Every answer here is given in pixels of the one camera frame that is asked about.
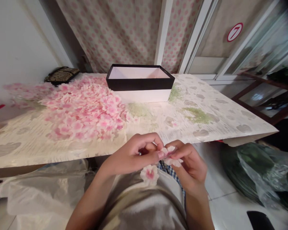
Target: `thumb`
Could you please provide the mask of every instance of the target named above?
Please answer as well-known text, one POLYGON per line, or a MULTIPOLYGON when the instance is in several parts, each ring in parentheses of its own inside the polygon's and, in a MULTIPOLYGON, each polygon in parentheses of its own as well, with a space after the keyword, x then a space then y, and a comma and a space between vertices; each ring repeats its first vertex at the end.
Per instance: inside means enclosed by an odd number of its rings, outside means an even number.
POLYGON ((187 186, 190 182, 193 181, 193 178, 188 174, 188 172, 184 169, 183 166, 180 167, 176 167, 174 165, 171 166, 174 169, 183 187, 187 186))
POLYGON ((144 168, 147 165, 152 165, 164 158, 164 152, 153 151, 145 155, 135 156, 135 164, 138 168, 144 168))

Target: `curtain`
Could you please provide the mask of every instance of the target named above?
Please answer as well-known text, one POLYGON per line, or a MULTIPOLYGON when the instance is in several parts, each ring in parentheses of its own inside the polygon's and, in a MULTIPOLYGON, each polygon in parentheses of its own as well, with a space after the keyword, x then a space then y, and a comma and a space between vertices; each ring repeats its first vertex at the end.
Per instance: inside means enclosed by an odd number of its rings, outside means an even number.
POLYGON ((95 73, 153 65, 161 0, 57 0, 95 73))
MULTIPOLYGON (((162 0, 57 0, 95 73, 153 65, 162 0)), ((176 73, 201 0, 174 0, 162 66, 176 73)))
POLYGON ((177 73, 202 0, 174 0, 164 47, 162 67, 177 73))

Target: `finger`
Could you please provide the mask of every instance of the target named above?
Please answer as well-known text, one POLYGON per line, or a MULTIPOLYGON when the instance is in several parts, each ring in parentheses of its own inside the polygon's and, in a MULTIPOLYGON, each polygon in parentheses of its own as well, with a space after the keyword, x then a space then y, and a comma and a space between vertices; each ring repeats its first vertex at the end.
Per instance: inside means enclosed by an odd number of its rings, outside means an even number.
POLYGON ((188 174, 184 167, 176 167, 174 165, 171 166, 175 170, 176 175, 178 176, 180 183, 183 187, 187 186, 190 182, 193 181, 193 178, 188 174))
POLYGON ((150 151, 157 151, 157 146, 154 143, 147 143, 145 145, 145 149, 149 152, 150 151))
POLYGON ((180 159, 184 156, 188 156, 192 153, 198 154, 196 149, 190 143, 183 145, 181 148, 178 148, 172 155, 172 159, 180 159))
POLYGON ((147 165, 152 165, 164 158, 164 152, 154 151, 142 156, 133 156, 132 163, 136 165, 137 168, 141 169, 147 165))
POLYGON ((144 148, 139 149, 141 155, 145 155, 154 151, 157 151, 157 146, 154 143, 147 143, 144 148))
POLYGON ((146 143, 155 142, 158 150, 161 150, 164 146, 161 138, 159 137, 157 133, 143 134, 143 135, 140 135, 139 138, 141 141, 144 141, 146 143))
POLYGON ((166 148, 168 148, 170 146, 175 146, 177 148, 181 148, 182 146, 184 146, 184 143, 181 140, 175 140, 175 141, 172 141, 172 142, 167 143, 165 145, 166 148))

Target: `person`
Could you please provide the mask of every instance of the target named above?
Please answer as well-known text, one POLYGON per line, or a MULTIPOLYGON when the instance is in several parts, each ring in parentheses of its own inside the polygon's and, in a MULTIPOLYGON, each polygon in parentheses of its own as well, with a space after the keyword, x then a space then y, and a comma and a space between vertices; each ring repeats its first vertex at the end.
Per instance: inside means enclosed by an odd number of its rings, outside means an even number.
POLYGON ((208 194, 207 166, 195 148, 180 140, 163 145, 157 133, 136 134, 99 168, 72 213, 66 230, 74 229, 196 229, 213 230, 208 194), (176 147, 170 156, 177 181, 158 169, 156 186, 143 186, 141 170, 164 158, 163 147, 176 147))

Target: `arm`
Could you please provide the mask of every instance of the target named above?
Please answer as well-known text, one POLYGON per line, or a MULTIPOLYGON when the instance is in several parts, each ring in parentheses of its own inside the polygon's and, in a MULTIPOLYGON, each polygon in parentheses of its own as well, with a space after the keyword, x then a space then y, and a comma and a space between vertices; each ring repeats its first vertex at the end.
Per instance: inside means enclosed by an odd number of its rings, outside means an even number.
POLYGON ((136 134, 100 167, 91 185, 72 213, 66 230, 92 229, 104 211, 116 175, 138 171, 164 157, 163 142, 157 133, 136 134))
POLYGON ((190 230, 214 230, 208 194, 205 188, 207 166, 191 144, 180 140, 168 143, 165 147, 175 146, 178 149, 171 155, 173 159, 183 159, 182 167, 175 170, 180 183, 186 191, 187 224, 190 230))
POLYGON ((97 225, 107 202, 114 175, 101 166, 71 215, 66 230, 91 229, 97 225))
POLYGON ((201 192, 197 196, 186 193, 188 227, 190 230, 214 230, 206 189, 203 186, 198 190, 201 192))

